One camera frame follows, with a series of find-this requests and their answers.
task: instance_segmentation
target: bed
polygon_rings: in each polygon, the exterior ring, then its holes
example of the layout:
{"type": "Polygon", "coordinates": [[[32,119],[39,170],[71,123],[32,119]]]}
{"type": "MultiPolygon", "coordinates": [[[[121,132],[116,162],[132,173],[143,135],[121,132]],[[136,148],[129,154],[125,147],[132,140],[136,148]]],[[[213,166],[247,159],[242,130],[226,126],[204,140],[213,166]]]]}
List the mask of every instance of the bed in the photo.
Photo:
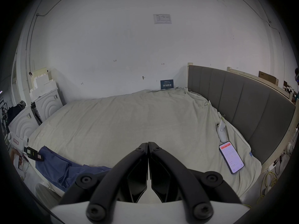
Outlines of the bed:
{"type": "Polygon", "coordinates": [[[39,150],[45,145],[81,165],[113,167],[141,143],[152,141],[187,168],[219,172],[241,197],[292,138],[299,121],[298,106],[259,81],[190,65],[188,88],[144,90],[67,104],[36,129],[29,146],[39,150]],[[219,152],[216,124],[221,116],[245,164],[234,175],[219,152]]]}
{"type": "Polygon", "coordinates": [[[69,103],[36,129],[29,146],[39,150],[45,145],[81,165],[113,167],[141,143],[152,141],[187,168],[221,173],[241,196],[259,177],[261,163],[250,155],[240,132],[225,121],[229,140],[245,163],[238,173],[230,173],[219,152],[220,119],[207,99],[186,88],[143,90],[69,103]]]}

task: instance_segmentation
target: label sticker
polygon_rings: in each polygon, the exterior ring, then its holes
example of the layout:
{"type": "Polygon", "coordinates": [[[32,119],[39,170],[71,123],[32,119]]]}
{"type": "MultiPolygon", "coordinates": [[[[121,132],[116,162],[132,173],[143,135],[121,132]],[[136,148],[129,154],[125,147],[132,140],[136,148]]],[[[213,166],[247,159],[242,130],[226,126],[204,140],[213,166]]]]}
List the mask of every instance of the label sticker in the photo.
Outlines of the label sticker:
{"type": "Polygon", "coordinates": [[[17,140],[13,139],[13,141],[14,141],[17,145],[19,145],[19,142],[18,142],[17,140]]]}
{"type": "Polygon", "coordinates": [[[154,14],[155,24],[171,24],[170,14],[154,14]]]}

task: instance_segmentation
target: blue cloth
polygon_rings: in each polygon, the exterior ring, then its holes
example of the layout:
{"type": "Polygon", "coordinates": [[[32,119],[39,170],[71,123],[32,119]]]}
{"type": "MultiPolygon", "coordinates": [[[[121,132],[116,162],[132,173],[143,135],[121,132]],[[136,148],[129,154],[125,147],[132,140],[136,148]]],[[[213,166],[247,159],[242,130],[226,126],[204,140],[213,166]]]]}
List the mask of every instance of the blue cloth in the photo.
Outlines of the blue cloth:
{"type": "Polygon", "coordinates": [[[44,161],[35,162],[36,169],[53,185],[66,191],[82,173],[98,174],[111,168],[105,166],[91,167],[74,163],[47,148],[42,147],[39,153],[44,156],[44,161]]]}

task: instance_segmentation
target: mattress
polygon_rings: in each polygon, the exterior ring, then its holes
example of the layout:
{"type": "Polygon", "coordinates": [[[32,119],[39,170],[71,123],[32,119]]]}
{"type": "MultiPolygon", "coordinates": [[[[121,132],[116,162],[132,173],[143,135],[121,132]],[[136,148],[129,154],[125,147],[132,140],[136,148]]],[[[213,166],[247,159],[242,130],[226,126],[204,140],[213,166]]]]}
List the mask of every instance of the mattress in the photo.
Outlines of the mattress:
{"type": "Polygon", "coordinates": [[[143,90],[69,103],[36,129],[29,146],[39,150],[45,145],[78,164],[112,168],[141,143],[155,142],[189,169],[219,172],[241,196],[259,177],[261,163],[250,155],[240,132],[225,120],[228,138],[245,164],[230,173],[219,152],[216,124],[220,118],[207,99],[186,88],[143,90]]]}

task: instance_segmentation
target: phone screen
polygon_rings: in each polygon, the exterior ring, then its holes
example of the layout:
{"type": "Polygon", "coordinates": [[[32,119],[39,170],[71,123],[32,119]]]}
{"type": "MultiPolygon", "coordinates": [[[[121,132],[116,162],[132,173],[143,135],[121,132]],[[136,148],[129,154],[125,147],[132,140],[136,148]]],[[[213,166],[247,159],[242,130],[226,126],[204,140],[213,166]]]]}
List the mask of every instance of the phone screen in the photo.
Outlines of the phone screen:
{"type": "Polygon", "coordinates": [[[240,156],[230,142],[226,142],[225,144],[220,145],[219,150],[222,153],[232,174],[236,173],[244,167],[244,163],[242,162],[240,156]]]}

